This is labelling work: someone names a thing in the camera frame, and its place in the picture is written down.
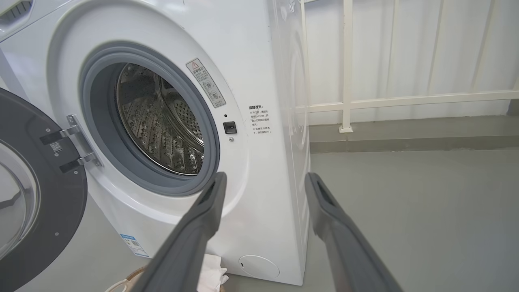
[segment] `white metal railing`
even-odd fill
[[[444,30],[444,0],[440,1],[440,12],[438,15],[438,24],[436,26],[436,36],[434,40],[434,48],[431,59],[431,69],[429,71],[429,78],[427,83],[426,95],[423,96],[406,96],[406,97],[389,97],[392,88],[393,80],[393,66],[394,66],[394,52],[396,48],[396,27],[398,24],[398,10],[399,0],[394,0],[393,8],[393,24],[391,28],[391,45],[389,52],[389,67],[386,84],[386,94],[384,98],[353,100],[351,92],[351,75],[352,75],[352,16],[353,16],[353,0],[344,0],[344,80],[343,80],[343,101],[333,103],[311,104],[306,108],[308,113],[327,112],[327,111],[342,111],[343,120],[339,128],[339,132],[352,132],[350,126],[350,110],[354,109],[368,109],[368,108],[382,108],[382,107],[396,107],[400,105],[417,105],[417,104],[433,104],[433,103],[449,103],[449,102],[466,102],[466,101],[485,101],[485,100],[508,100],[519,99],[519,77],[517,78],[512,90],[498,90],[477,92],[476,88],[481,78],[482,66],[487,55],[487,39],[488,32],[494,22],[493,18],[496,0],[490,0],[490,6],[485,23],[485,29],[481,40],[479,53],[477,56],[476,66],[474,69],[471,88],[469,92],[434,95],[431,93],[431,85],[434,84],[434,77],[436,75],[436,56],[438,43],[442,41],[442,31]]]

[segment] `open washing machine door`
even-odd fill
[[[2,291],[15,291],[47,268],[83,217],[84,160],[66,135],[46,143],[61,132],[41,110],[0,88]]]

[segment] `concrete ledge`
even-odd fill
[[[519,149],[519,116],[428,118],[310,126],[311,153]]]

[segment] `door hinge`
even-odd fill
[[[74,135],[79,145],[85,151],[86,155],[69,163],[63,164],[62,166],[60,166],[60,170],[63,173],[67,173],[88,162],[93,162],[96,166],[103,166],[97,154],[95,153],[92,145],[90,145],[88,140],[85,138],[85,135],[83,134],[83,129],[77,121],[76,115],[68,115],[66,116],[66,119],[70,125],[70,128],[45,135],[40,138],[41,142],[44,145],[49,145],[52,143],[56,143],[61,139]]]

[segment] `front-loading washing machine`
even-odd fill
[[[0,216],[20,214],[2,227],[0,273],[21,273],[6,263],[29,264],[28,248],[44,253],[67,235],[13,287],[61,252],[87,189],[121,240],[153,257],[217,171],[227,191],[207,252],[229,273],[302,284],[310,160],[300,2],[11,0],[0,9],[3,184],[15,186],[1,199],[19,202]],[[68,192],[74,205],[52,209]],[[31,244],[36,233],[47,242]]]

